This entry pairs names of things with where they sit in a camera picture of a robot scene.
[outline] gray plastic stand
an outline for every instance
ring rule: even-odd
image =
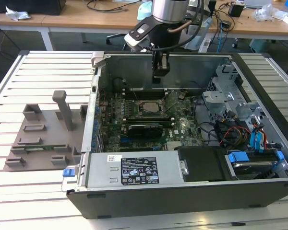
[[[41,111],[38,104],[25,106],[5,171],[60,170],[80,162],[87,105],[71,110],[65,98],[65,91],[53,93],[59,111]]]

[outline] black plastic cover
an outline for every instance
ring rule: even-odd
[[[186,146],[178,149],[179,160],[185,161],[185,182],[234,180],[225,160],[226,151],[219,146]]]
[[[6,12],[5,6],[13,11],[60,15],[66,0],[0,0],[0,13]]]

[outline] white paper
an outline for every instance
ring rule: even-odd
[[[28,14],[28,12],[17,12],[17,11],[12,11],[11,9],[9,9],[7,6],[5,6],[6,8],[6,13],[5,15],[8,16],[10,19],[14,20],[14,21],[18,21],[18,19],[28,19],[31,18]]]
[[[279,20],[283,20],[287,15],[288,15],[288,12],[277,11],[272,15],[272,17],[279,19]]]

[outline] red wire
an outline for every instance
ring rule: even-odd
[[[267,149],[267,135],[266,133],[263,131],[263,129],[261,128],[260,131],[264,134],[264,149]]]
[[[225,138],[225,137],[228,135],[229,131],[230,131],[231,129],[233,129],[233,128],[241,128],[241,129],[243,129],[243,130],[246,130],[248,133],[251,133],[251,132],[250,132],[247,128],[245,128],[245,127],[233,126],[233,127],[230,127],[230,128],[227,130],[227,132],[225,133],[225,135],[223,136],[223,138]]]

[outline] electronic device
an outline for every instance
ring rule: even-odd
[[[239,18],[243,9],[244,9],[245,5],[244,4],[235,4],[235,3],[232,3],[229,7],[229,10],[228,10],[228,14],[231,16],[231,17],[237,17]]]
[[[66,0],[0,0],[0,13],[6,12],[5,6],[13,11],[59,15]]]
[[[265,207],[288,195],[288,121],[258,54],[94,52],[80,163],[62,189],[85,218]]]

